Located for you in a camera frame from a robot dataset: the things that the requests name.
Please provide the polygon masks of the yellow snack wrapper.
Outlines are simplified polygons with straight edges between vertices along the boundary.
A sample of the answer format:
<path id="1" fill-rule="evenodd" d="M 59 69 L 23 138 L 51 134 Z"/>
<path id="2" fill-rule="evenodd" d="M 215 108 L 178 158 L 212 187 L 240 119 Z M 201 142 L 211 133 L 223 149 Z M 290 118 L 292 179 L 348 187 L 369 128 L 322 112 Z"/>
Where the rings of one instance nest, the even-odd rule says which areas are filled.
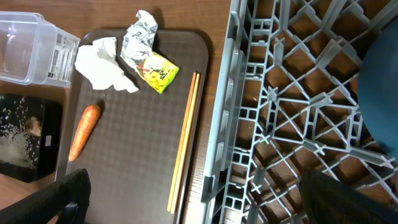
<path id="1" fill-rule="evenodd" d="M 153 52 L 136 68 L 140 77 L 159 94 L 162 94 L 173 82 L 180 70 L 179 67 L 156 52 Z"/>

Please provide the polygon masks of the aluminium foil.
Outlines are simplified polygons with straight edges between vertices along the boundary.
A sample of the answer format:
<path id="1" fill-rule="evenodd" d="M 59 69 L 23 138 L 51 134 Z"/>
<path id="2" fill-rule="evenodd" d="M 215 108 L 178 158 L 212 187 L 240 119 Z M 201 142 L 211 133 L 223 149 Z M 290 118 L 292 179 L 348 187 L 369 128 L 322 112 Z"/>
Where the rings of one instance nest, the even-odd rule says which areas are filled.
<path id="1" fill-rule="evenodd" d="M 137 73 L 139 66 L 152 55 L 152 46 L 158 29 L 158 23 L 147 11 L 139 10 L 138 21 L 127 28 L 121 47 L 121 58 Z"/>

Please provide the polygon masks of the wooden chopstick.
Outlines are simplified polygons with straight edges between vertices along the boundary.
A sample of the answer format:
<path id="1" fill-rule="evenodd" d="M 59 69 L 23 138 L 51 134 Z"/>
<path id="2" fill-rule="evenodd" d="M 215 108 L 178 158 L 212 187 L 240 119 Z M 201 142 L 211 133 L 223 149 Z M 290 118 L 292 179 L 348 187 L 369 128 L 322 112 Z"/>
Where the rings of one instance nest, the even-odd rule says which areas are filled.
<path id="1" fill-rule="evenodd" d="M 182 131 L 181 131 L 181 135 L 180 135 L 177 157 L 176 157 L 176 161 L 175 161 L 174 174 L 172 177 L 172 185 L 170 187 L 167 211 L 170 212 L 171 214 L 175 213 L 176 201 L 177 201 L 178 191 L 179 191 L 180 182 L 181 182 L 181 174 L 182 174 L 182 169 L 183 169 L 182 160 L 185 158 L 185 155 L 183 155 L 183 153 L 186 151 L 184 142 L 187 141 L 187 138 L 185 137 L 185 133 L 187 131 L 187 123 L 190 120 L 192 120 L 190 118 L 190 110 L 191 110 L 190 108 L 192 105 L 194 105 L 194 103 L 192 102 L 192 98 L 193 98 L 194 93 L 197 91 L 197 85 L 198 85 L 197 77 L 198 77 L 197 72 L 194 72 L 193 77 L 192 77 L 192 83 L 190 86 L 190 91 L 188 94 L 187 106 L 185 108 Z"/>
<path id="2" fill-rule="evenodd" d="M 197 73 L 198 77 L 197 77 L 197 81 L 198 81 L 198 85 L 197 85 L 197 91 L 194 93 L 193 98 L 192 98 L 192 102 L 194 103 L 194 105 L 191 106 L 191 110 L 190 110 L 190 118 L 193 120 L 193 114 L 194 114 L 194 110 L 195 110 L 195 105 L 196 105 L 196 100 L 197 100 L 197 93 L 198 93 L 198 87 L 199 87 L 199 82 L 200 82 L 200 73 Z M 185 155 L 186 158 L 186 154 L 187 154 L 187 147 L 188 147 L 188 142 L 189 142 L 189 137 L 190 137 L 190 130 L 191 130 L 191 126 L 192 126 L 192 120 L 190 120 L 187 123 L 187 131 L 185 133 L 185 137 L 187 138 L 187 141 L 184 142 L 184 146 L 186 147 L 186 151 L 183 153 L 183 155 Z M 182 169 L 182 173 L 184 170 L 184 163 L 185 163 L 185 158 L 182 160 L 183 162 L 183 169 Z"/>

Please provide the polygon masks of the white napkin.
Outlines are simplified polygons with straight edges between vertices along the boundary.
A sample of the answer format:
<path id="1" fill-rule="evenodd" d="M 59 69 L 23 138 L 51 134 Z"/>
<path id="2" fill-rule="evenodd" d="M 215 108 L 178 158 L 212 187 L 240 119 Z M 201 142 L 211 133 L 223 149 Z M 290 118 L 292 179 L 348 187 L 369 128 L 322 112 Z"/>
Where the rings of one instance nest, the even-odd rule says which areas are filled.
<path id="1" fill-rule="evenodd" d="M 116 37 L 103 37 L 94 40 L 91 45 L 80 46 L 75 68 L 90 81 L 94 90 L 106 90 L 113 86 L 117 91 L 137 92 L 139 88 L 125 76 L 116 61 L 116 47 Z"/>

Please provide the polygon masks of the brown food scrap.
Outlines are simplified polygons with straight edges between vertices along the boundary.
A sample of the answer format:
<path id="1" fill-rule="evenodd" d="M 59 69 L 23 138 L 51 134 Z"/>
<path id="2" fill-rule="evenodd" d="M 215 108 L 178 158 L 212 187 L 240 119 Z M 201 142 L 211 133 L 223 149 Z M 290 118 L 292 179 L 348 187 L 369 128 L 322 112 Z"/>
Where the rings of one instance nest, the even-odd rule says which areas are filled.
<path id="1" fill-rule="evenodd" d="M 31 136 L 41 136 L 42 125 L 38 118 L 31 117 L 25 122 L 25 131 Z"/>

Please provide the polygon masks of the dark blue plate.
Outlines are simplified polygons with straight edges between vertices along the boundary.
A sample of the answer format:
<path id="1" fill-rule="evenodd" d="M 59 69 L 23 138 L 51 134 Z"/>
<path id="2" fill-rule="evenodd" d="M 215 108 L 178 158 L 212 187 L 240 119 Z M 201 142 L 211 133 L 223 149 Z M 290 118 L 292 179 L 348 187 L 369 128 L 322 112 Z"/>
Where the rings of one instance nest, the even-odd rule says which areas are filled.
<path id="1" fill-rule="evenodd" d="M 372 137 L 397 158 L 397 21 L 367 51 L 359 73 L 361 115 Z"/>

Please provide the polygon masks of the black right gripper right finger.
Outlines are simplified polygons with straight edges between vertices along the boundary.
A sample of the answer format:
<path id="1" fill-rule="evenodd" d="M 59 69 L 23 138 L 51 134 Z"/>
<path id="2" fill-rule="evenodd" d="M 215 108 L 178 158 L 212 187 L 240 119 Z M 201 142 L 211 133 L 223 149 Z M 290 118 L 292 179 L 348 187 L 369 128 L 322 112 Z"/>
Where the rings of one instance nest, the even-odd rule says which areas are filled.
<path id="1" fill-rule="evenodd" d="M 312 168 L 299 192 L 310 223 L 397 223 L 397 211 Z"/>

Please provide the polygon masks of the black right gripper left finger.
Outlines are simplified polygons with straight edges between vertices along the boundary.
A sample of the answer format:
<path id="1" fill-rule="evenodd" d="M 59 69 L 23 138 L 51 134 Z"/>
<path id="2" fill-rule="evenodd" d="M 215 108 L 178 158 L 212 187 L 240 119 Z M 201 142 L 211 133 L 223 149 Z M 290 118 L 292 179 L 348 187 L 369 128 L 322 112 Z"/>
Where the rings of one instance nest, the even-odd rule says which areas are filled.
<path id="1" fill-rule="evenodd" d="M 84 223 L 90 205 L 91 182 L 77 169 L 45 188 L 1 210 L 1 223 Z"/>

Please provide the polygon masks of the orange carrot piece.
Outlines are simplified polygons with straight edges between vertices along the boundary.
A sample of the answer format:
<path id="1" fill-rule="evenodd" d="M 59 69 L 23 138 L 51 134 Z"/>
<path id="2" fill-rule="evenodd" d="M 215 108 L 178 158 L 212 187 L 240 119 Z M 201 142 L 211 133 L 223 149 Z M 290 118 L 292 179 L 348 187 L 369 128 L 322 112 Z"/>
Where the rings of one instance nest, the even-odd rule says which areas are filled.
<path id="1" fill-rule="evenodd" d="M 99 120 L 101 109 L 98 105 L 89 105 L 84 110 L 78 127 L 75 131 L 75 137 L 73 139 L 68 160 L 74 161 L 81 154 L 92 130 L 94 129 L 97 121 Z"/>

